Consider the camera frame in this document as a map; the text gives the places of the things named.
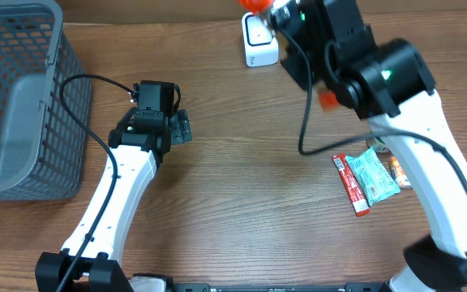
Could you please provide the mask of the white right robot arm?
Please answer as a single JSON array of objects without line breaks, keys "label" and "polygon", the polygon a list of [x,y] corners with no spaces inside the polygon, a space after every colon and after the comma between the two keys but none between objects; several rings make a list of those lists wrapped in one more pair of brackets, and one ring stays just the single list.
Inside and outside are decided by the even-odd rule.
[{"label": "white right robot arm", "polygon": [[354,1],[265,1],[255,13],[288,41],[283,67],[306,92],[323,83],[368,123],[410,180],[431,232],[404,251],[387,291],[467,286],[467,162],[435,79],[402,38],[378,44]]}]

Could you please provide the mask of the teal tissue packet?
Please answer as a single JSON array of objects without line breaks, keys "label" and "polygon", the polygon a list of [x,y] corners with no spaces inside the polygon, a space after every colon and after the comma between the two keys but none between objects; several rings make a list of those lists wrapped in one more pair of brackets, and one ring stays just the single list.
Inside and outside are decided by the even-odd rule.
[{"label": "teal tissue packet", "polygon": [[345,160],[370,206],[401,191],[373,148],[369,148],[359,157],[347,156]]}]

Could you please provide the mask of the green lidded jar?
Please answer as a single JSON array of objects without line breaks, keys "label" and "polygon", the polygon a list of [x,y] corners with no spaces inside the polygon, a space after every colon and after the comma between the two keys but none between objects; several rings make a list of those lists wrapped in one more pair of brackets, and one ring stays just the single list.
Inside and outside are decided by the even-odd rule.
[{"label": "green lidded jar", "polygon": [[369,148],[374,149],[377,153],[390,152],[389,147],[379,137],[371,137],[367,139],[366,144]]}]

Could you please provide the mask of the small orange snack packet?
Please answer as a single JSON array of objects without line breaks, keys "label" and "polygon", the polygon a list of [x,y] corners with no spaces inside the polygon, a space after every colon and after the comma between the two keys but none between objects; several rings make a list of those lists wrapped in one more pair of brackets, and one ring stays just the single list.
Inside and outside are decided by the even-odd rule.
[{"label": "small orange snack packet", "polygon": [[391,170],[391,177],[398,187],[400,189],[411,189],[412,185],[396,157],[391,157],[388,164]]}]

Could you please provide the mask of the long orange noodle package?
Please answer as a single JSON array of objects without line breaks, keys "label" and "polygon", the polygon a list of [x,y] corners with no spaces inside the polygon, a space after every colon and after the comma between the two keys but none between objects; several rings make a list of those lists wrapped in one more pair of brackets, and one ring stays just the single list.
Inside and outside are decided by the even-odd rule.
[{"label": "long orange noodle package", "polygon": [[[238,0],[238,2],[249,12],[257,16],[269,12],[276,0]],[[325,84],[315,85],[318,95],[319,106],[323,111],[333,111],[340,106],[333,91],[327,89]]]}]

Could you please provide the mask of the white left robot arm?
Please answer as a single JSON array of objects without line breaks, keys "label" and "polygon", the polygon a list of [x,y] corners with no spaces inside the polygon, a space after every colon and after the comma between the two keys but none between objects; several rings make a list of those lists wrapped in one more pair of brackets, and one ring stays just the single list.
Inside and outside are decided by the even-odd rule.
[{"label": "white left robot arm", "polygon": [[122,256],[140,199],[172,146],[192,140],[184,109],[129,109],[109,134],[101,180],[76,229],[58,253],[36,264],[40,291],[131,291]]}]

